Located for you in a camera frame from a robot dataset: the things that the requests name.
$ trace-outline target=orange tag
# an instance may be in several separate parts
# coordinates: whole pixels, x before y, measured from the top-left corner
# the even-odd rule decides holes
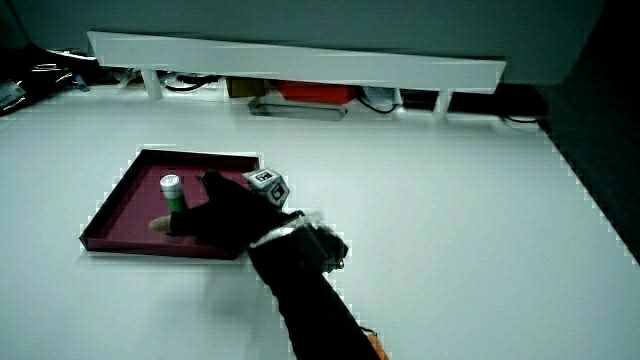
[[[380,357],[380,360],[389,360],[389,357],[384,353],[384,350],[382,349],[382,344],[380,344],[378,337],[374,334],[367,335],[367,337],[369,338],[371,346],[373,346],[373,348],[376,350],[376,353]]]

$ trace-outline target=white table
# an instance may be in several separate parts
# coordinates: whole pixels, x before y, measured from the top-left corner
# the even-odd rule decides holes
[[[293,357],[246,257],[84,251],[144,144],[261,153],[351,247],[328,278],[391,359],[640,357],[638,265],[546,135],[351,107],[253,118],[94,88],[0,119],[0,358]]]

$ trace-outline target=can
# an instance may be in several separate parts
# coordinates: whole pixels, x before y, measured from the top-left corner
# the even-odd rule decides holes
[[[180,177],[178,175],[169,174],[164,176],[160,179],[160,187],[162,188],[164,197],[167,198],[171,212],[180,212],[189,208],[184,198],[182,183],[180,183]]]

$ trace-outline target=black sleeve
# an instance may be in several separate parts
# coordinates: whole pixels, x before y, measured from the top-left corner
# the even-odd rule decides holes
[[[289,250],[297,248],[293,243],[300,235],[303,233],[294,232],[249,250],[258,274],[278,299],[296,357],[378,360],[367,336],[322,273],[289,261]]]

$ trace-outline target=maroon tray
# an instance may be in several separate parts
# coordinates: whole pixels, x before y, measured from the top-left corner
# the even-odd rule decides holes
[[[89,251],[234,259],[238,254],[206,244],[195,236],[172,237],[149,229],[151,220],[170,214],[160,179],[167,174],[180,176],[187,205],[194,207],[209,200],[196,176],[218,171],[248,189],[242,174],[259,166],[257,157],[142,150],[80,241]]]

